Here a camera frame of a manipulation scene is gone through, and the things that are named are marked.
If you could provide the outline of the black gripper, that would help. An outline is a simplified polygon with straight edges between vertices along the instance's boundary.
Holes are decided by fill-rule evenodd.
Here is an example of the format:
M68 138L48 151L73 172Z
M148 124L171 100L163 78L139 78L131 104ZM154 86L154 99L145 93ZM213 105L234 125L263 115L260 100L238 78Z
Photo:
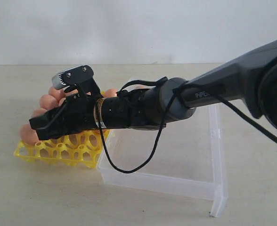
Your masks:
M96 129L94 106L99 98L100 93L86 94L76 99L67 97L61 106L32 117L30 126L36 131L39 140L58 139Z

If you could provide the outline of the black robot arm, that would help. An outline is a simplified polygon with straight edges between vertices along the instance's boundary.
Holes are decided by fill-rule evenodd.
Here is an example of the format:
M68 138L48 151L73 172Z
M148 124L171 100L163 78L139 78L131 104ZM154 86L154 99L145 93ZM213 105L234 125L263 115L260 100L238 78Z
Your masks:
M93 79L85 91L29 120L40 140L94 129L158 130L190 118L196 108L240 99L252 117L264 116L277 129L277 40L251 50L192 80L163 77L130 81L144 89L122 88L104 98Z

